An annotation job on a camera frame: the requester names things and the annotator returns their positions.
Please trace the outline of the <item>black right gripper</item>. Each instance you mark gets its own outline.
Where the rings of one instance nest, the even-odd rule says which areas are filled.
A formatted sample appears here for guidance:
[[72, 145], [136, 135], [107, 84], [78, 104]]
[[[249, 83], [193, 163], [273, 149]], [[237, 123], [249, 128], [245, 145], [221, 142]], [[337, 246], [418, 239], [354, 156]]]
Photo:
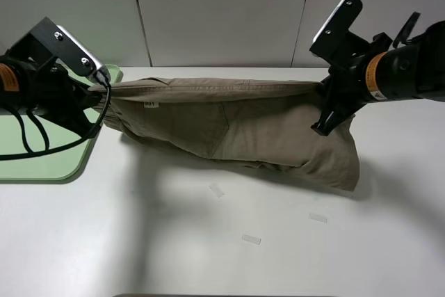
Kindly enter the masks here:
[[372, 102], [366, 88], [365, 72], [369, 61], [389, 50], [392, 39], [379, 33], [368, 42], [348, 32], [334, 53], [328, 77], [321, 81], [319, 93], [323, 98], [321, 116], [311, 128], [320, 136], [328, 136], [336, 127]]

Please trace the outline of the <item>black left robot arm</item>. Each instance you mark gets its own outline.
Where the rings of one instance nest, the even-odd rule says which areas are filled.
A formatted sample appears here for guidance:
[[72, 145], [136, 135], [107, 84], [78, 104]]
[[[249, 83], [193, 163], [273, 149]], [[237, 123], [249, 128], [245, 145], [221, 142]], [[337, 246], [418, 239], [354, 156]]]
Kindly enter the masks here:
[[39, 68], [32, 61], [1, 56], [1, 114], [36, 115], [81, 137], [93, 127], [84, 111], [102, 95], [53, 63]]

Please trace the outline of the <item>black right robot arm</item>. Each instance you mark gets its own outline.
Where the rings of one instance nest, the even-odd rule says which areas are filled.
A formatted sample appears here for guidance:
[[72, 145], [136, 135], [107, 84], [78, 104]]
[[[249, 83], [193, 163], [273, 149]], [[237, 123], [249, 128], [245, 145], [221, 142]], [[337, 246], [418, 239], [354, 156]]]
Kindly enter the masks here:
[[311, 52], [330, 66], [321, 115], [312, 125], [317, 134], [329, 135], [367, 104], [444, 101], [444, 22], [412, 38], [419, 16], [412, 13], [395, 39], [379, 33], [367, 42], [347, 31], [338, 44], [327, 37], [314, 43]]

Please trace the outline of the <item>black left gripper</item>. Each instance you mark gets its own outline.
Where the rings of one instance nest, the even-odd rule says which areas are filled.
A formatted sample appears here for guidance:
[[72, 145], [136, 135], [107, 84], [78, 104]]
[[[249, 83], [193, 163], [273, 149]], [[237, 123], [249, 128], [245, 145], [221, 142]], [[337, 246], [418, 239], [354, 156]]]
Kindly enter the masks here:
[[97, 106], [102, 94], [89, 91], [89, 85], [73, 79], [54, 59], [49, 65], [23, 59], [20, 66], [24, 71], [22, 115], [40, 116], [80, 137], [93, 128], [84, 111]]

